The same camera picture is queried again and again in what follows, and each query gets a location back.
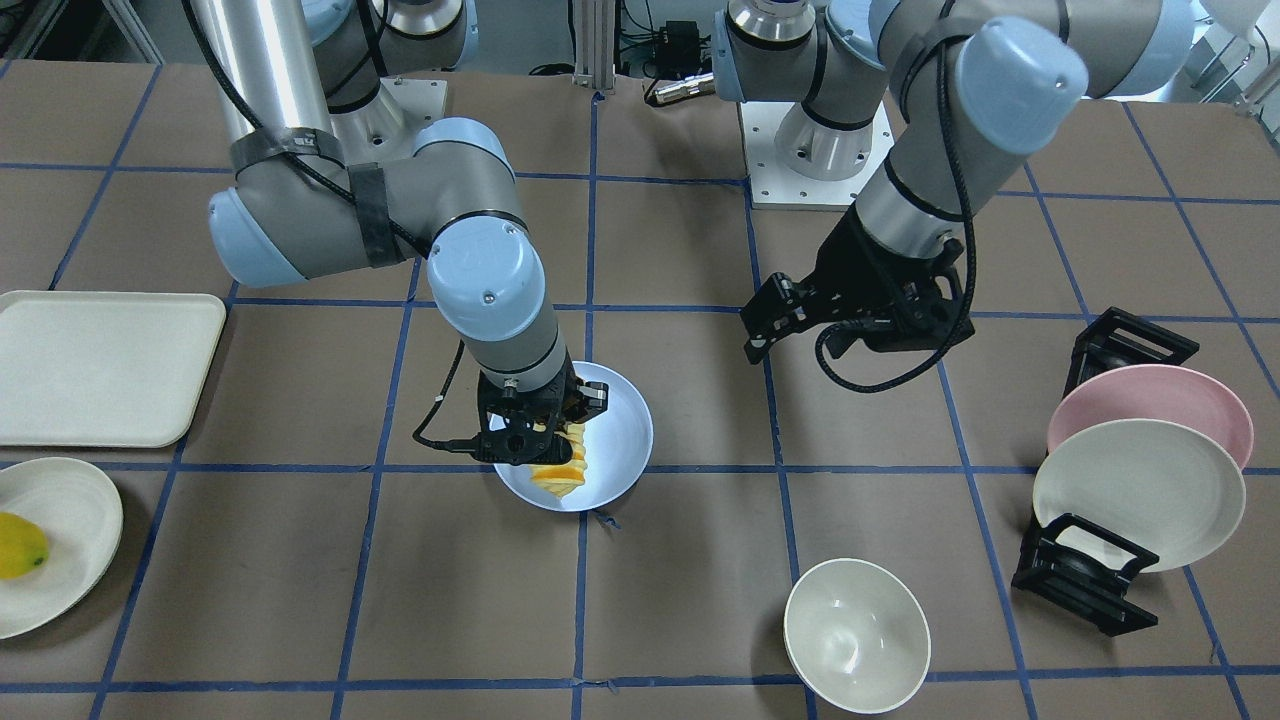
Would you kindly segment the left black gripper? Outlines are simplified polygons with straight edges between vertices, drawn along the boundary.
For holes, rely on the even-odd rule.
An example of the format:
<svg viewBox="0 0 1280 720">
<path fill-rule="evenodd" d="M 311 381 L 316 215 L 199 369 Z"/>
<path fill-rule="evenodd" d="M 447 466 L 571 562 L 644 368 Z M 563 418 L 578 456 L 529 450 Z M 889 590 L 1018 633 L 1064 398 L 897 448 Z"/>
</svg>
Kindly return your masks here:
<svg viewBox="0 0 1280 720">
<path fill-rule="evenodd" d="M 849 208 L 800 281 L 776 272 L 740 311 L 748 332 L 744 354 L 760 365 L 776 342 L 832 323 L 826 347 L 846 352 L 861 340 L 876 352 L 933 351 L 957 328 L 957 342 L 975 328 L 960 311 L 963 290 L 955 261 L 959 240 L 947 238 L 934 258 L 906 258 L 884 249 Z"/>
</svg>

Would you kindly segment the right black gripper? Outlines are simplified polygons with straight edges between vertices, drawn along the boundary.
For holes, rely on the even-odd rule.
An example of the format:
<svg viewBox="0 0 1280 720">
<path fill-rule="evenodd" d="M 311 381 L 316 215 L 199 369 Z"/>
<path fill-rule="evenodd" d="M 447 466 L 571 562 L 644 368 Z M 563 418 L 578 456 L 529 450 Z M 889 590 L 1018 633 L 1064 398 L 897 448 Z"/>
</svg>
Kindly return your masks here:
<svg viewBox="0 0 1280 720">
<path fill-rule="evenodd" d="M 480 462 L 562 465 L 573 459 L 567 425 L 584 424 L 609 407 L 605 382 L 584 380 L 563 365 L 540 389 L 498 386 L 485 375 L 477 383 L 480 432 L 470 455 Z"/>
</svg>

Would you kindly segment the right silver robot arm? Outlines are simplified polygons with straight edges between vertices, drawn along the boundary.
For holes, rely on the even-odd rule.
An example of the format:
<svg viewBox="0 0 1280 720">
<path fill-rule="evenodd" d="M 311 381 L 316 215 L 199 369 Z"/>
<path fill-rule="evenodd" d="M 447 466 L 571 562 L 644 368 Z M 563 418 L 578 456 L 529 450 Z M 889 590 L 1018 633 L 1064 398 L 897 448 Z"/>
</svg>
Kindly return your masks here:
<svg viewBox="0 0 1280 720">
<path fill-rule="evenodd" d="M 573 459 L 568 425 L 603 414 L 608 388 L 580 380 L 518 214 L 497 136 L 468 118 L 430 124 L 406 159 L 353 164 L 321 127 L 323 91 L 291 1 L 187 1 L 184 13 L 232 111 L 234 187 L 209 224 L 228 272 L 273 287 L 417 254 L 433 297 L 481 369 L 480 432 L 415 439 L 481 462 Z"/>
</svg>

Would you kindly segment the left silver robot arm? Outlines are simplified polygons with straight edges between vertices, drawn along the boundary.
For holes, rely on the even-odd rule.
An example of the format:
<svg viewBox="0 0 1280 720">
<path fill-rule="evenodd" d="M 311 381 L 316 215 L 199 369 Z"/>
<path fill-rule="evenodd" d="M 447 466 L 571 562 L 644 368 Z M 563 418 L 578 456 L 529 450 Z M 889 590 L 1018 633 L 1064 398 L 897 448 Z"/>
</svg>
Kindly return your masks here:
<svg viewBox="0 0 1280 720">
<path fill-rule="evenodd" d="M 1193 44 L 1187 1 L 731 1 L 716 15 L 716 92 L 791 102 L 850 138 L 886 99 L 905 129 L 822 243 L 741 309 L 744 352 L 814 325 L 835 357 L 945 351 L 972 336 L 956 260 L 977 213 L 1085 99 L 1148 94 Z"/>
</svg>

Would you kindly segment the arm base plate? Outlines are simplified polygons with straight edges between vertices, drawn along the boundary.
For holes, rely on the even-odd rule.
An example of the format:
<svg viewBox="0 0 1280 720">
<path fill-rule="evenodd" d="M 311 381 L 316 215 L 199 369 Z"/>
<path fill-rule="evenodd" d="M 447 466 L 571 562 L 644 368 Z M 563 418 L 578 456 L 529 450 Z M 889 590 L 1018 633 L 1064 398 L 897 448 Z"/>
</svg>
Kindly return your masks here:
<svg viewBox="0 0 1280 720">
<path fill-rule="evenodd" d="M 380 88 L 355 110 L 332 114 L 339 138 L 375 143 L 398 142 L 445 115 L 448 82 L 444 79 L 380 78 Z"/>
<path fill-rule="evenodd" d="M 841 211 L 893 146 L 883 102 L 851 131 L 823 126 L 797 102 L 742 102 L 739 115 L 755 209 Z"/>
</svg>

